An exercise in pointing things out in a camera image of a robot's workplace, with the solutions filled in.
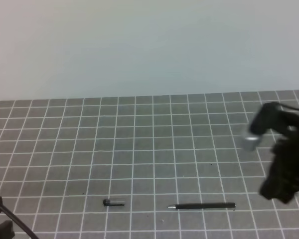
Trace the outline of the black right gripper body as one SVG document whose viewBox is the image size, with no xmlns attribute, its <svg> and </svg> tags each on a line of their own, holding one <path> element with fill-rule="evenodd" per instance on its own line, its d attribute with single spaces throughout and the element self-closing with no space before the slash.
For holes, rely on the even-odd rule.
<svg viewBox="0 0 299 239">
<path fill-rule="evenodd" d="M 299 192 L 299 125 L 293 127 L 272 148 L 274 158 L 259 190 L 267 200 L 290 202 Z"/>
</svg>

